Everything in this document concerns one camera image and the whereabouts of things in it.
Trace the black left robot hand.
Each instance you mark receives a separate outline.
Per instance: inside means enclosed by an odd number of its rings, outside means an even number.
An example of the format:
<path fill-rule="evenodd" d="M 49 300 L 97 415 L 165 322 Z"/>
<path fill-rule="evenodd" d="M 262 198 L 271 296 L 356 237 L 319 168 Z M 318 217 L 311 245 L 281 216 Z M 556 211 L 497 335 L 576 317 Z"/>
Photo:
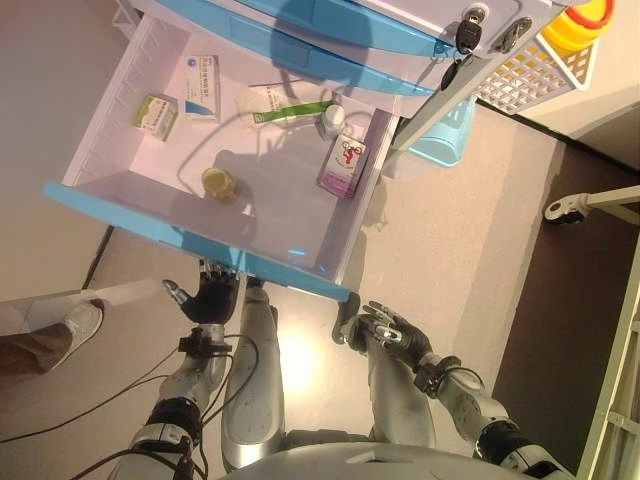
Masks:
<path fill-rule="evenodd" d="M 191 322 L 224 325 L 235 311 L 240 279 L 233 269 L 218 262 L 200 259 L 195 295 L 190 295 L 170 279 L 163 279 L 162 286 Z"/>

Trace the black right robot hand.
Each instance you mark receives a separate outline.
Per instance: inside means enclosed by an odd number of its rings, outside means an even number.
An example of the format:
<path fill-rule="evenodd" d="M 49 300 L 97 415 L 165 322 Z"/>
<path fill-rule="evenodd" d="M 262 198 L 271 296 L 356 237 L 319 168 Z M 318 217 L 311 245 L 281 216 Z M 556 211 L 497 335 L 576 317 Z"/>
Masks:
<path fill-rule="evenodd" d="M 377 301 L 362 307 L 365 331 L 411 368 L 432 352 L 428 337 L 404 316 Z"/>

